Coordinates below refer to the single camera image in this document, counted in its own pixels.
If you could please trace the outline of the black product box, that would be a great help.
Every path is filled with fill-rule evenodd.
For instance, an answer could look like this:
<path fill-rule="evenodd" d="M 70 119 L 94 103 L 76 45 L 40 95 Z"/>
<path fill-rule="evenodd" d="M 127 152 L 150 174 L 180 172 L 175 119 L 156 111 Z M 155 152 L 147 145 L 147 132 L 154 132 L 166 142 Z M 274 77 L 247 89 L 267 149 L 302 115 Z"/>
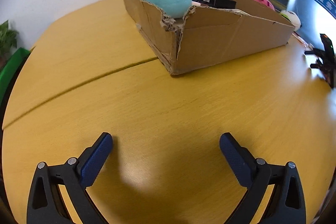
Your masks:
<path fill-rule="evenodd" d="M 236 2 L 234 0 L 193 0 L 204 6 L 216 9 L 235 9 Z"/>

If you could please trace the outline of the white panda plush toy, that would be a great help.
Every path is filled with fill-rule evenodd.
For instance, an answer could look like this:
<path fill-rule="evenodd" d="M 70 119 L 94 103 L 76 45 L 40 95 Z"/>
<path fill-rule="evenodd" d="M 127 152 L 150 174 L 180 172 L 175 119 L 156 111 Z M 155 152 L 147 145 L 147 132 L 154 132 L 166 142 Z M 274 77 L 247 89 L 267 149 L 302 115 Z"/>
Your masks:
<path fill-rule="evenodd" d="M 295 12 L 281 10 L 280 15 L 282 15 L 284 18 L 288 19 L 291 22 L 291 24 L 294 26 L 294 31 L 298 31 L 301 28 L 301 21 Z"/>

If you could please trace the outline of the brown cardboard box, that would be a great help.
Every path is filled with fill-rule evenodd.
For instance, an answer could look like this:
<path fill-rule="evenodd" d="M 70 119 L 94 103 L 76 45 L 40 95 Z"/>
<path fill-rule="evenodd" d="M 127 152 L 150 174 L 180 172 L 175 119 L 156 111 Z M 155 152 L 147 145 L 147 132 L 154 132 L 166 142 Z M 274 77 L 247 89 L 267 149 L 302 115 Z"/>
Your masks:
<path fill-rule="evenodd" d="M 233 10 L 193 6 L 181 19 L 143 0 L 123 1 L 171 75 L 283 46 L 294 31 L 289 20 L 254 0 L 233 0 Z"/>

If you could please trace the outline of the green covered side table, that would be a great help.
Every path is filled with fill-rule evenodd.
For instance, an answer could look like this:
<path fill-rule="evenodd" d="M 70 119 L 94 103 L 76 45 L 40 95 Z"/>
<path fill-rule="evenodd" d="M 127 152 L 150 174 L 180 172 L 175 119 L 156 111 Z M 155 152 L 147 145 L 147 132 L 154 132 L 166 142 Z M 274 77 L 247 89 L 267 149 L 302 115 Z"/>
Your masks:
<path fill-rule="evenodd" d="M 15 72 L 18 70 L 20 65 L 25 61 L 25 59 L 30 55 L 30 51 L 24 48 L 19 48 L 9 59 L 6 65 L 1 70 L 1 86 L 0 86 L 0 97 L 1 101 L 3 96 L 9 86 L 11 79 L 14 77 Z"/>

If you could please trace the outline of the potted green plant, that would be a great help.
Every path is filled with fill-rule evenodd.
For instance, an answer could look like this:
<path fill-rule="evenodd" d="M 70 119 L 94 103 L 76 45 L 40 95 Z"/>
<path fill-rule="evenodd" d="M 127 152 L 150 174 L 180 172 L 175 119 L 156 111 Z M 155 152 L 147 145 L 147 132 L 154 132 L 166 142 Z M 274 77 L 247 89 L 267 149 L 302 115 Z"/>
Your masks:
<path fill-rule="evenodd" d="M 7 58 L 11 48 L 17 48 L 17 36 L 18 32 L 10 28 L 8 20 L 0 25 L 0 51 L 2 59 L 5 60 Z"/>

